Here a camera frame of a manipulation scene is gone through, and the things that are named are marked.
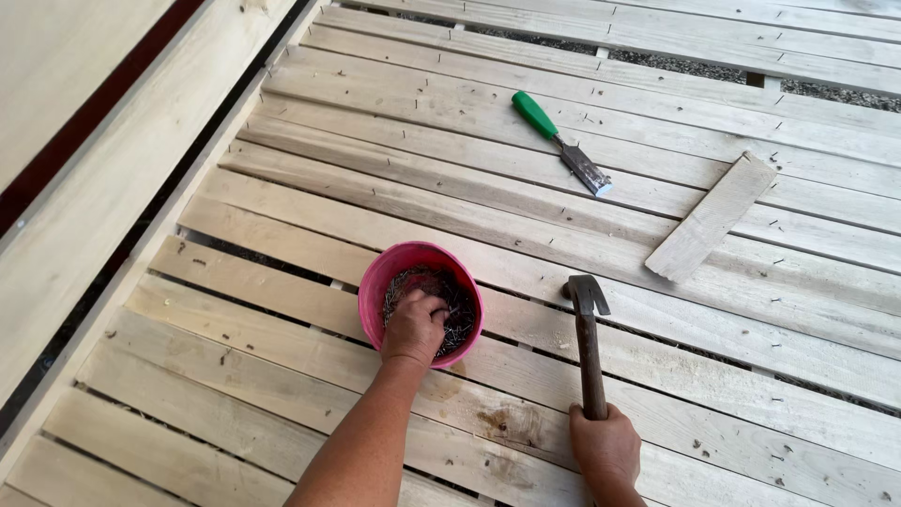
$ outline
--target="chisel blade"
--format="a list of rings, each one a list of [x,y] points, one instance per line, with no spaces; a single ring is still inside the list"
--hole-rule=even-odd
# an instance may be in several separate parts
[[[582,183],[585,183],[595,197],[599,197],[614,187],[610,177],[601,172],[581,149],[565,143],[560,148],[563,150],[560,158],[563,159],[569,170],[573,171],[582,180]]]

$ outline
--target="wooden deck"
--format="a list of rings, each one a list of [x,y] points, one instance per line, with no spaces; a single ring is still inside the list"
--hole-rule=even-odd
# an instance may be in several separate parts
[[[612,310],[605,388],[644,441],[650,506],[901,501],[901,115],[467,29],[899,94],[895,7],[352,3],[457,26],[311,4],[35,402],[0,506],[280,505],[380,364],[362,274],[410,240],[462,260],[486,322],[423,381],[400,504],[590,504],[559,295],[577,273]],[[611,192],[569,174],[518,89]],[[647,270],[746,150],[772,187],[690,280]]]

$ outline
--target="pink bucket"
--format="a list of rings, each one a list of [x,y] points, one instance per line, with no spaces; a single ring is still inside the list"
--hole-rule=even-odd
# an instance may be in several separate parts
[[[382,341],[385,339],[382,306],[385,302],[388,284],[398,273],[417,264],[425,264],[432,269],[442,268],[452,272],[460,287],[468,289],[475,298],[476,318],[473,322],[472,332],[456,350],[432,361],[432,368],[445,368],[462,359],[476,344],[476,339],[482,333],[482,315],[485,313],[485,308],[472,275],[466,271],[456,257],[437,244],[423,241],[398,243],[376,257],[376,260],[363,274],[363,280],[359,284],[357,297],[359,320],[363,324],[363,331],[369,337],[369,342],[376,350],[380,350]]]

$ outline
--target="wooden hammer handle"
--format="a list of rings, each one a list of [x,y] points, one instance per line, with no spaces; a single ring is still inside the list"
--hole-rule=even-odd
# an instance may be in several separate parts
[[[588,420],[607,420],[607,400],[597,353],[597,323],[594,315],[576,315],[578,360],[582,363],[582,404]]]

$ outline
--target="hammer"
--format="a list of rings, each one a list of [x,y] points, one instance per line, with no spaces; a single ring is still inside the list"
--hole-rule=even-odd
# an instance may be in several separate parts
[[[588,420],[607,419],[607,400],[601,379],[601,359],[597,355],[597,323],[595,305],[601,315],[610,315],[610,307],[595,277],[573,275],[563,284],[560,294],[572,300],[576,311],[578,360],[582,364],[582,404]]]

